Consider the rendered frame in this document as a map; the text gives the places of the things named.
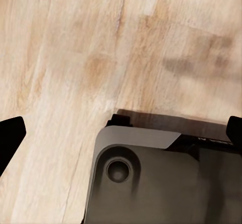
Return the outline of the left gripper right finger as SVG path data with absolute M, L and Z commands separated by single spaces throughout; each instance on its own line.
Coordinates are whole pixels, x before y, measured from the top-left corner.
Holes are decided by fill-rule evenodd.
M 242 118 L 230 116 L 226 134 L 242 157 Z

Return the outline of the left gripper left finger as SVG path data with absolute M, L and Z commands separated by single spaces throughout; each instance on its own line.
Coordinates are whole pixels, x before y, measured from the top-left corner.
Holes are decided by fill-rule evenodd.
M 0 122 L 0 177 L 26 136 L 23 117 Z

